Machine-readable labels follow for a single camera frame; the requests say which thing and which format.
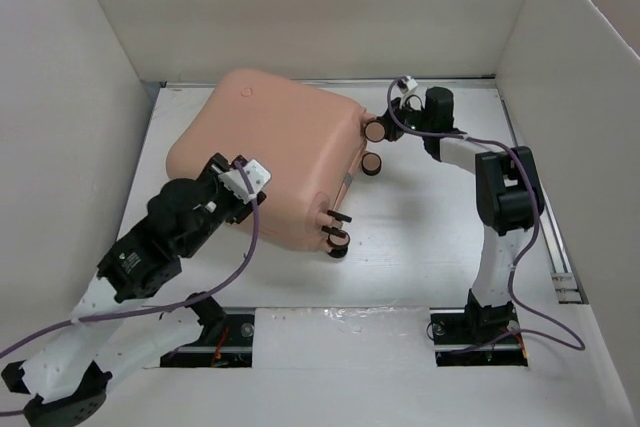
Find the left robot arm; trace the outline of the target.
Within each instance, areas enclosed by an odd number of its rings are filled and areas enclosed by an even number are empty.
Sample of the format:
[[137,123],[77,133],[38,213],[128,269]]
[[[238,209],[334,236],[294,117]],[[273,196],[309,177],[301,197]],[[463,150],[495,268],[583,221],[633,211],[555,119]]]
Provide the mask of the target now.
[[69,319],[43,329],[51,338],[40,352],[3,369],[7,389],[30,398],[19,412],[29,425],[78,426],[136,370],[220,337],[226,313],[213,296],[240,269],[183,301],[148,303],[222,224],[259,217],[270,179],[255,159],[216,153],[197,178],[171,180],[148,201],[146,215],[98,263]]

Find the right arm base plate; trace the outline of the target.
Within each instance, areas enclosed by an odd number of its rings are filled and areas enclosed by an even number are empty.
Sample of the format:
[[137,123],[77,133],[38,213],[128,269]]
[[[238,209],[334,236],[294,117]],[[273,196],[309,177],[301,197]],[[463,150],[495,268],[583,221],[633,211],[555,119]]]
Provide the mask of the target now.
[[527,367],[524,342],[506,326],[471,330],[463,309],[432,309],[426,333],[437,367]]

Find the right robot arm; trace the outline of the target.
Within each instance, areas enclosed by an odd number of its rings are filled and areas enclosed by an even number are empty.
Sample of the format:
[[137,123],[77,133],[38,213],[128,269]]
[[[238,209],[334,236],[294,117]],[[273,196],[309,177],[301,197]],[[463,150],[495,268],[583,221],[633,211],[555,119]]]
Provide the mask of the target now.
[[484,239],[461,327],[468,343],[483,344],[502,334],[511,321],[509,282],[527,252],[521,246],[524,234],[539,229],[544,201],[535,161],[527,147],[511,148],[456,128],[449,89],[427,89],[421,107],[414,109],[411,99],[416,90],[417,83],[411,77],[394,80],[380,120],[387,140],[395,141],[404,134],[417,136],[432,159],[474,176],[476,211]]

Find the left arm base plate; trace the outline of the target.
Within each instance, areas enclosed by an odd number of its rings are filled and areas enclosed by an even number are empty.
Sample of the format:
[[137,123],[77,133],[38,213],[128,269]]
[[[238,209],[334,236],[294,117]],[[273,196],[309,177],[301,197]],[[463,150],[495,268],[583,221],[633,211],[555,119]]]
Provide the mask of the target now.
[[251,368],[255,335],[255,310],[231,309],[216,337],[204,334],[163,355],[160,368]]

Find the pink suitcase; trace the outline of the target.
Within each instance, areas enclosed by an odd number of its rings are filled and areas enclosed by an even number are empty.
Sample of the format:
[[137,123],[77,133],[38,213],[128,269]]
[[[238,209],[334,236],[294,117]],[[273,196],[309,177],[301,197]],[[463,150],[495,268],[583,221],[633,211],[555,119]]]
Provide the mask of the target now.
[[358,102],[278,75],[237,69],[224,76],[166,157],[169,178],[195,178],[219,153],[256,160],[271,179],[259,206],[262,240],[294,251],[344,257],[350,236],[341,203],[359,168],[375,175],[380,157]]

